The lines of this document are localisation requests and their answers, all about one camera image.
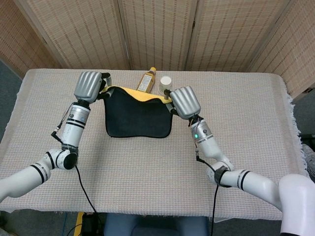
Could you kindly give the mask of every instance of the yellow object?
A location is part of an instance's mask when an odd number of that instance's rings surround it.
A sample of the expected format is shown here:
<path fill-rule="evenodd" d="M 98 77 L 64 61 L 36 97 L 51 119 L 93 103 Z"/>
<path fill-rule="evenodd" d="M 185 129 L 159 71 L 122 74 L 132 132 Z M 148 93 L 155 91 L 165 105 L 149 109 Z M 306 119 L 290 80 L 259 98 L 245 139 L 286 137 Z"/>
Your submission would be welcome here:
<path fill-rule="evenodd" d="M 141 92 L 141 91 L 137 91 L 137 90 L 130 89 L 130 88 L 119 87 L 119 86 L 105 87 L 102 92 L 107 92 L 111 87 L 118 87 L 118 88 L 125 90 L 130 96 L 134 97 L 135 99 L 137 99 L 140 102 L 145 102 L 145 101 L 148 101 L 148 100 L 153 99 L 153 98 L 160 99 L 162 101 L 162 103 L 164 103 L 164 104 L 172 102 L 172 99 L 170 97 L 168 99 L 165 99 L 163 96 L 150 94 L 150 93 L 146 93 L 146 92 Z"/>
<path fill-rule="evenodd" d="M 75 227 L 75 229 L 74 229 L 74 235 L 73 236 L 79 236 L 81 234 L 83 214 L 84 214 L 83 212 L 78 213 L 77 222 L 75 223 L 75 225 L 77 225 L 77 227 Z"/>
<path fill-rule="evenodd" d="M 137 90 L 150 93 L 156 81 L 156 72 L 157 69 L 155 67 L 151 67 L 150 70 L 142 76 Z"/>

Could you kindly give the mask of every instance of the bottle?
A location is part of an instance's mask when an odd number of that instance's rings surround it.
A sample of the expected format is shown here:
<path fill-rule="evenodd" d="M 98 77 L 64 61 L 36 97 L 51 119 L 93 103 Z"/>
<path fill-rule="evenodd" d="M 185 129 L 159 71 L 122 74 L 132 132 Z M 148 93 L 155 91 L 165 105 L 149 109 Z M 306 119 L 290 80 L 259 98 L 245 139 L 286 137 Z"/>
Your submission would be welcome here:
<path fill-rule="evenodd" d="M 155 79 L 156 72 L 157 69 L 155 69 L 155 67 L 151 67 L 150 70 L 142 76 L 137 90 L 150 93 L 156 81 Z"/>

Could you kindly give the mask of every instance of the black band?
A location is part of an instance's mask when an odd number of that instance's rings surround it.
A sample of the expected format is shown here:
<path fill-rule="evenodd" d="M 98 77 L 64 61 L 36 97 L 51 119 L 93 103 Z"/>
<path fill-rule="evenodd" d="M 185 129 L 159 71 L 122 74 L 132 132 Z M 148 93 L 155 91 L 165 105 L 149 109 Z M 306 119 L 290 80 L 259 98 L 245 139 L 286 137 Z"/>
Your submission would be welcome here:
<path fill-rule="evenodd" d="M 110 77 L 110 74 L 108 73 L 109 76 L 106 76 L 105 78 L 102 78 L 102 79 L 107 79 Z M 105 88 L 105 85 L 106 85 L 106 81 L 105 80 L 102 80 L 102 82 L 100 83 L 100 87 L 99 87 L 99 90 L 98 90 L 98 93 L 100 93 L 104 88 Z"/>
<path fill-rule="evenodd" d="M 101 76 L 102 79 L 107 79 L 110 77 L 110 73 L 108 73 L 108 72 L 101 73 L 101 74 L 102 74 L 102 76 Z"/>
<path fill-rule="evenodd" d="M 83 126 L 81 126 L 81 125 L 79 125 L 79 124 L 72 123 L 72 122 L 66 122 L 66 124 L 72 124 L 72 125 L 75 125 L 75 126 L 78 126 L 78 127 L 82 128 L 82 129 L 84 129 Z"/>
<path fill-rule="evenodd" d="M 189 118 L 189 125 L 193 125 L 193 124 L 197 123 L 199 119 L 200 119 L 200 121 L 201 121 L 201 120 L 203 120 L 204 118 L 200 117 L 199 115 L 194 115 L 194 116 L 190 117 L 190 118 Z"/>
<path fill-rule="evenodd" d="M 54 169 L 55 168 L 55 163 L 54 163 L 53 157 L 51 156 L 51 154 L 49 152 L 46 152 L 46 154 L 49 156 L 49 159 L 50 159 L 50 162 L 51 162 L 51 166 Z"/>
<path fill-rule="evenodd" d="M 80 123 L 80 124 L 82 124 L 82 125 L 85 125 L 85 123 L 84 123 L 84 122 L 79 121 L 79 120 L 77 120 L 77 119 L 71 119 L 71 118 L 68 118 L 68 120 L 69 120 L 69 121 L 75 121 L 75 122 L 78 122 L 78 123 Z"/>
<path fill-rule="evenodd" d="M 77 102 L 74 102 L 73 104 L 76 105 L 76 106 L 84 107 L 84 108 L 90 110 L 89 103 L 87 101 L 78 100 Z"/>
<path fill-rule="evenodd" d="M 220 184 L 223 174 L 227 171 L 228 171 L 228 169 L 225 166 L 221 166 L 220 168 L 216 169 L 216 171 L 215 171 L 215 182 L 217 183 L 217 185 L 224 187 L 224 188 L 230 188 L 231 187 L 231 186 Z"/>
<path fill-rule="evenodd" d="M 57 164 L 57 160 L 58 160 L 58 157 L 60 156 L 61 153 L 63 153 L 65 150 L 62 150 L 61 152 L 59 152 L 57 158 L 56 158 L 56 166 L 59 168 L 58 164 Z"/>
<path fill-rule="evenodd" d="M 69 150 L 70 152 L 74 152 L 76 153 L 77 155 L 79 155 L 79 148 L 78 147 L 75 147 L 73 145 L 70 145 L 70 144 L 62 144 L 61 145 L 61 149 L 62 150 Z"/>
<path fill-rule="evenodd" d="M 37 166 L 35 166 L 35 165 L 31 165 L 31 166 L 34 167 L 39 172 L 40 177 L 41 177 L 41 183 L 43 183 L 44 182 L 44 176 L 43 176 L 42 172 L 39 170 L 39 168 Z"/>
<path fill-rule="evenodd" d="M 244 175 L 243 175 L 243 177 L 242 177 L 242 181 L 241 181 L 241 189 L 244 191 L 244 189 L 243 189 L 243 182 L 244 182 L 244 179 L 245 179 L 245 176 L 249 173 L 250 171 L 247 171 Z"/>

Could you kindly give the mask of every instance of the table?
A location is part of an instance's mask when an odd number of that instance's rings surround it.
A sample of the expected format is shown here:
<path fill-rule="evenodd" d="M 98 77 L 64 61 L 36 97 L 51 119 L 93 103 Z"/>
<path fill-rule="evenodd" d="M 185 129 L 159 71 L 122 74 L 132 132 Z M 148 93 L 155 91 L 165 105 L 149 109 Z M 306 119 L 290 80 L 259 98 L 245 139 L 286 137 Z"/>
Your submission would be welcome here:
<path fill-rule="evenodd" d="M 0 178 L 39 160 L 59 143 L 50 134 L 71 102 L 84 70 L 33 69 L 26 74 L 0 145 Z M 109 72 L 114 85 L 135 89 L 144 71 Z M 173 88 L 190 85 L 222 151 L 236 169 L 248 169 L 278 181 L 289 173 L 306 175 L 293 107 L 280 76 L 266 73 L 158 71 Z M 100 212 L 211 216 L 215 187 L 206 166 L 195 160 L 188 122 L 173 118 L 165 139 L 110 138 L 104 105 L 98 101 L 79 146 L 83 185 Z M 50 180 L 14 199 L 1 210 L 92 211 L 75 169 L 53 170 Z M 279 220 L 272 205 L 239 189 L 220 188 L 216 217 Z"/>

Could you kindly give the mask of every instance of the small container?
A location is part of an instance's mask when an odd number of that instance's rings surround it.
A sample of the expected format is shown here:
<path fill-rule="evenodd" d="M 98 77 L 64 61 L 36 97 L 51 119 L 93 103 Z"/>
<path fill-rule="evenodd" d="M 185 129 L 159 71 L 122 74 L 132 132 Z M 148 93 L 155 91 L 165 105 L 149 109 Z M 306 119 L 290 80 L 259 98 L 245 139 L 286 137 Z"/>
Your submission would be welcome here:
<path fill-rule="evenodd" d="M 157 69 L 155 69 L 155 67 L 151 67 L 150 70 L 142 76 L 137 90 L 150 93 L 156 81 L 155 79 L 156 72 Z"/>
<path fill-rule="evenodd" d="M 159 82 L 159 93 L 167 97 L 167 95 L 164 93 L 165 90 L 172 90 L 172 79 L 169 76 L 163 76 Z"/>

